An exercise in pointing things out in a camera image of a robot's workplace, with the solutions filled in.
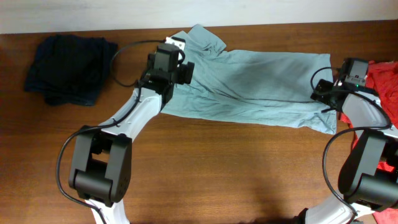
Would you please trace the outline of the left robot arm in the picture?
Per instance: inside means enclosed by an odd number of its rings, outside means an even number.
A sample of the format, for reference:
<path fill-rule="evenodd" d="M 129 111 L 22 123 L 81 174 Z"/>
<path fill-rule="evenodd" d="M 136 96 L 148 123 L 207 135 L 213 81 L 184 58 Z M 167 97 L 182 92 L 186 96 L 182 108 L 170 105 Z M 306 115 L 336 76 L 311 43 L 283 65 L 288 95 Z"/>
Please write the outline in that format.
<path fill-rule="evenodd" d="M 176 84 L 189 84 L 195 64 L 185 62 L 185 40 L 168 37 L 149 54 L 147 68 L 133 83 L 130 99 L 98 126 L 83 126 L 68 178 L 73 201 L 88 207 L 96 223 L 128 223 L 123 197 L 131 179 L 132 143 L 143 127 L 172 99 Z"/>

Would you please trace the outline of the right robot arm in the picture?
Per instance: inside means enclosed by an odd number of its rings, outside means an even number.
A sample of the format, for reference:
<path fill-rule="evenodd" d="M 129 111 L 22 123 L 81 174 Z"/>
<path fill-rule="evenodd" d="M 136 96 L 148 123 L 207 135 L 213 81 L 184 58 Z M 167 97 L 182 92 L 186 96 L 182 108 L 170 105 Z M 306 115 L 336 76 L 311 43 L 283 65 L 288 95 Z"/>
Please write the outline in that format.
<path fill-rule="evenodd" d="M 397 208 L 397 128 L 382 108 L 381 94 L 366 87 L 368 75 L 368 61 L 346 58 L 336 82 L 321 79 L 311 85 L 311 98 L 347 116 L 352 128 L 336 133 L 323 151 L 323 177 L 331 196 L 303 209 L 292 223 L 347 224 Z M 358 141 L 340 170 L 335 190 L 326 171 L 326 157 L 333 141 L 350 132 Z"/>

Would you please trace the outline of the light blue t-shirt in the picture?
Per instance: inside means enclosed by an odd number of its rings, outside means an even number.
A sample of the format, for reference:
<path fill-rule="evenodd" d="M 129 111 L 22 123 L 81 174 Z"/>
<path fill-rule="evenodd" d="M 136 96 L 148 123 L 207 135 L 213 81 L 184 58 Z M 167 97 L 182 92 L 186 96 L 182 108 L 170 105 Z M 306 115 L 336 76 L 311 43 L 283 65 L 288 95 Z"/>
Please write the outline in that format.
<path fill-rule="evenodd" d="M 195 68 L 191 84 L 175 86 L 163 113 L 336 133 L 335 111 L 310 97 L 320 79 L 333 79 L 330 55 L 227 51 L 201 25 L 175 36 L 186 41 L 186 60 Z"/>

